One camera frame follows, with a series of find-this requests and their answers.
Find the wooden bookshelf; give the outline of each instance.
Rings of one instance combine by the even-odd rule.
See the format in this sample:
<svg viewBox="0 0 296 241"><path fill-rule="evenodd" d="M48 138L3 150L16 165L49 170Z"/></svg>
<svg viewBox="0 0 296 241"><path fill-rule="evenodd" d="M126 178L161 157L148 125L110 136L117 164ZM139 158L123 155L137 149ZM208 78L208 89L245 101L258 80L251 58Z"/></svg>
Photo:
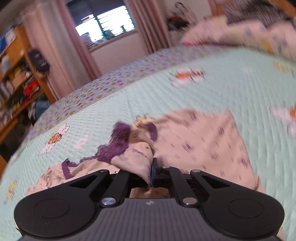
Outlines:
<svg viewBox="0 0 296 241"><path fill-rule="evenodd" d="M0 156L0 179L6 165L7 165L7 162L4 160L2 156Z"/></svg>
<svg viewBox="0 0 296 241"><path fill-rule="evenodd" d="M6 129L9 127L9 125L18 117L18 115L21 113L21 112L23 112L26 108L28 108L29 107L29 105L30 104L32 104L35 100L37 100L41 95L43 95L44 93L43 93L43 91L41 90L41 91L38 91L38 92L36 92L36 93L34 93L34 95L33 95L33 97L31 97L31 99L30 99L30 101L28 101L26 104L24 104L24 105L22 105L21 107L19 107L18 109L17 109L17 111L15 111L14 113L13 113L13 115L12 115L12 117L10 118L10 119L8 119L8 121L5 123L5 125L4 126L2 126L2 127L0 127L0 140L1 140L1 138L2 138L2 135L3 134L6 134L6 136L9 134L9 132L8 133L6 133Z"/></svg>
<svg viewBox="0 0 296 241"><path fill-rule="evenodd" d="M31 77L33 76L33 74L30 74L30 76L29 77L27 77L27 78L25 78L21 83L20 83L20 85L17 87L17 88L15 88L15 90L13 91L13 93L4 101L4 102L2 102L2 106L6 106L7 105L7 103L13 98L13 96L22 88L22 85L24 84L24 83L26 83L26 81L28 81Z"/></svg>
<svg viewBox="0 0 296 241"><path fill-rule="evenodd" d="M23 88L23 84L31 77L34 77L38 82L39 91L33 94L29 102L19 107L19 109L17 109L13 113L12 117L8 119L5 125L0 127L0 143L2 143L5 140L6 136L17 125L19 114L22 113L26 108L28 108L28 106L31 103L33 103L36 99L38 99L42 94L44 94L47 97L50 103L55 102L55 98L53 97L49 87L47 86L45 76L41 77L40 74L36 72L36 69L29 58L28 53L30 52L31 47L25 28L22 25L16 26L14 27L14 31L16 34L16 38L4 50L4 52L0 54L0 60L5 55L7 55L11 63L11 68L4 75L0 75L0 83L6 80L12 82L12 80L15 77L14 72L16 68L23 62L26 62L28 64L31 70L31 75L25 78L23 81L21 81L18 87L14 89L13 93L8 98L1 101L1 110L9 109L11 107L9 103L11 102L12 98L17 96L17 94L21 93L21 88Z"/></svg>

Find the ribbed gray plate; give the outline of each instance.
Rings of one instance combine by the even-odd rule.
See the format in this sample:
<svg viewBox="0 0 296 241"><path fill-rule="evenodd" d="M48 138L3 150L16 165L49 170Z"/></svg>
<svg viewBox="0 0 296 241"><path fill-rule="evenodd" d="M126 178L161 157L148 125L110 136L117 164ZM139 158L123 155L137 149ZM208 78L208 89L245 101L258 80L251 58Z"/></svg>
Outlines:
<svg viewBox="0 0 296 241"><path fill-rule="evenodd" d="M24 237L23 241L36 239ZM85 230L62 241L234 241L210 226L194 208L175 199L125 199L103 209ZM275 236L260 241L279 241Z"/></svg>

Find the pillow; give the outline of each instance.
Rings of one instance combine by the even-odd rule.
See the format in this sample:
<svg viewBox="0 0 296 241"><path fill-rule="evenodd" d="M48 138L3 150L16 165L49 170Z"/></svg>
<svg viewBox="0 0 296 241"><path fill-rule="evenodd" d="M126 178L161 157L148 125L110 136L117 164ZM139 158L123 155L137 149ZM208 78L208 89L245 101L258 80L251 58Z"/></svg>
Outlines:
<svg viewBox="0 0 296 241"><path fill-rule="evenodd" d="M296 31L289 21L266 29L258 20L227 26L224 16L217 17L191 28L182 38L181 43L243 45L296 61Z"/></svg>

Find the flower pattern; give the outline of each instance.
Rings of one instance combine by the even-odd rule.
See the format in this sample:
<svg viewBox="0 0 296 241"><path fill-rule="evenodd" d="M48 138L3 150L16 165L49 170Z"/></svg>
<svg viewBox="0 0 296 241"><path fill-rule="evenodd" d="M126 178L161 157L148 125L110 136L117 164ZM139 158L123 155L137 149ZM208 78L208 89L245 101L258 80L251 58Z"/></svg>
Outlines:
<svg viewBox="0 0 296 241"><path fill-rule="evenodd" d="M228 48L219 46L186 47L180 45L159 50L144 59L111 71L52 104L29 131L24 142L33 140L69 116L145 76L178 64L223 52L225 49Z"/></svg>

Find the black round pad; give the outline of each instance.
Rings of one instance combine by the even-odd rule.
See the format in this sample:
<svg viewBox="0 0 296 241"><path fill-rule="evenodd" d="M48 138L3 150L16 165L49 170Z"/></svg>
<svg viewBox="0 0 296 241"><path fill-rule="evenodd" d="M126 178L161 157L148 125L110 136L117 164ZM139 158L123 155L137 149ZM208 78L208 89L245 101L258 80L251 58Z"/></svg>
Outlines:
<svg viewBox="0 0 296 241"><path fill-rule="evenodd" d="M70 203L59 198L49 198L36 204L35 211L44 218L59 218L70 209Z"/></svg>
<svg viewBox="0 0 296 241"><path fill-rule="evenodd" d="M256 200L237 199L229 204L229 210L239 218L255 218L263 212L263 206Z"/></svg>
<svg viewBox="0 0 296 241"><path fill-rule="evenodd" d="M32 194L17 204L15 222L33 237L69 236L87 226L95 215L88 196L84 189L67 184Z"/></svg>
<svg viewBox="0 0 296 241"><path fill-rule="evenodd" d="M244 239L274 235L284 220L284 211L278 201L238 185L215 189L203 212L220 232Z"/></svg>

